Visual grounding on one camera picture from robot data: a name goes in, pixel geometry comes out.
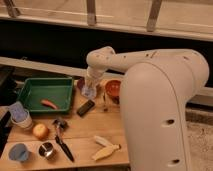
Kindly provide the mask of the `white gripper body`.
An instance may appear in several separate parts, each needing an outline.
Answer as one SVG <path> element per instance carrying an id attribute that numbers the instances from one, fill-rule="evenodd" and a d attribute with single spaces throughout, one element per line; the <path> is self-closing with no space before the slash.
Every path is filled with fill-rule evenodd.
<path id="1" fill-rule="evenodd" d="M 88 67 L 85 76 L 85 87 L 88 89 L 95 89 L 100 83 L 103 72 L 99 69 Z"/>

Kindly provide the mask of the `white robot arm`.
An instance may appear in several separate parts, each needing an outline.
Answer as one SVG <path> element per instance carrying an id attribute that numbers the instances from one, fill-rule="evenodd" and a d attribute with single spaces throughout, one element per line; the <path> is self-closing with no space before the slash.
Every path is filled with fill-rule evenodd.
<path id="1" fill-rule="evenodd" d="M 86 84 L 96 86 L 108 69 L 124 74 L 120 112 L 131 171 L 193 171 L 186 103 L 205 86 L 209 66 L 191 49 L 88 53 Z"/>

